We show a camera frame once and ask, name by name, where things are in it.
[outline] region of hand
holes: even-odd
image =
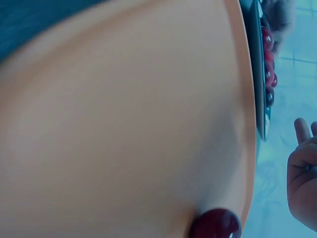
[[[278,56],[295,26],[296,0],[263,0],[262,8],[275,40],[273,53]]]
[[[304,119],[294,122],[299,146],[287,164],[287,199],[292,215],[317,231],[317,122],[311,137]]]

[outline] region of dark teal background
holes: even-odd
[[[0,62],[34,36],[107,0],[0,0]]]

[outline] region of peach-colored surface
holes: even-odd
[[[217,206],[245,223],[256,127],[237,0],[100,4],[0,78],[2,237],[181,238]]]

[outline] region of dark tray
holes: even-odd
[[[271,108],[265,105],[264,47],[258,0],[254,0],[248,16],[245,18],[249,50],[251,56],[254,93],[256,103],[257,128],[263,141],[267,140],[271,118]]]

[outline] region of red cherry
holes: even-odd
[[[273,88],[275,88],[275,87],[277,86],[277,76],[276,76],[276,74],[274,75],[274,80],[273,80],[271,86],[272,86]]]
[[[267,108],[272,107],[274,103],[274,89],[272,86],[265,88],[265,105]]]
[[[190,238],[240,238],[241,234],[239,218],[229,210],[217,208],[194,221]]]
[[[271,86],[274,80],[274,69],[270,62],[264,62],[265,85]]]
[[[264,59],[268,62],[270,62],[271,65],[273,65],[273,68],[274,68],[274,54],[272,53],[272,51],[264,51]]]
[[[274,45],[273,36],[266,27],[263,26],[261,27],[261,29],[262,29],[262,40],[263,40],[264,50],[271,51]]]

